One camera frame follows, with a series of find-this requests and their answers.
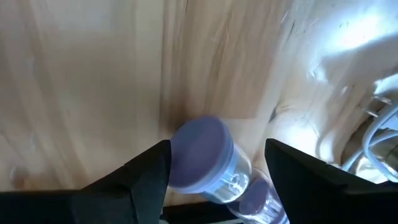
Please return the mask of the white power adapter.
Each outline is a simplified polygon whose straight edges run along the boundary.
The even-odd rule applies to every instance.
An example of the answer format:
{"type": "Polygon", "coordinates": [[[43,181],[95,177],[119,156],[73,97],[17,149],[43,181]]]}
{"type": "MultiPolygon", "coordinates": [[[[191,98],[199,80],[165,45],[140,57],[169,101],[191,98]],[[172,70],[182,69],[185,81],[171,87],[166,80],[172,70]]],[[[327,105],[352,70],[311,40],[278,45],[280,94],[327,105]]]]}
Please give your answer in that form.
{"type": "Polygon", "coordinates": [[[398,72],[386,78],[376,80],[370,93],[360,104],[361,111],[372,117],[378,117],[385,106],[398,101],[398,72]]]}

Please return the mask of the pale lavender cap hourglass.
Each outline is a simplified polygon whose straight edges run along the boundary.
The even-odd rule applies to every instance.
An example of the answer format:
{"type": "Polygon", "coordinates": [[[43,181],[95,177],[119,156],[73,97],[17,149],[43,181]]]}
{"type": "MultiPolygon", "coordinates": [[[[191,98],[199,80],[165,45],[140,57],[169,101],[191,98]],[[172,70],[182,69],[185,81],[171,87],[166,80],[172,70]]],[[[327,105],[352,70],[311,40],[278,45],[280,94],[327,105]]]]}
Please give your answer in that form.
{"type": "Polygon", "coordinates": [[[271,179],[253,168],[220,119],[202,116],[171,137],[169,185],[224,204],[244,224],[290,224],[271,179]]]}

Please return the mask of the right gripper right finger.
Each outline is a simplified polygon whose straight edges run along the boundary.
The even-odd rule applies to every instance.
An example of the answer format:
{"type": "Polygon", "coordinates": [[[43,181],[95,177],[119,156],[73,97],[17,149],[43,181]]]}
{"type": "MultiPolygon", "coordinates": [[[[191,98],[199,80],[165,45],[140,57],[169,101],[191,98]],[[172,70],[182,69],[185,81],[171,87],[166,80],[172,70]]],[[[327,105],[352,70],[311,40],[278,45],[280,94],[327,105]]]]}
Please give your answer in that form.
{"type": "Polygon", "coordinates": [[[398,224],[398,184],[375,184],[276,139],[264,157],[290,224],[398,224]]]}

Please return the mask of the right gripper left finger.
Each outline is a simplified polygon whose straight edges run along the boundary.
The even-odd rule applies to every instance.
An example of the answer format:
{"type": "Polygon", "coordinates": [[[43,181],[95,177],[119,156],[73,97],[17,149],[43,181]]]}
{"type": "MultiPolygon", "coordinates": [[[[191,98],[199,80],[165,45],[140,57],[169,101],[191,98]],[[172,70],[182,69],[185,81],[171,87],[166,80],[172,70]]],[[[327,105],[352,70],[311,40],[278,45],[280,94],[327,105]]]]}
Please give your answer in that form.
{"type": "Polygon", "coordinates": [[[0,192],[0,224],[159,224],[170,165],[163,140],[82,189],[0,192]]]}

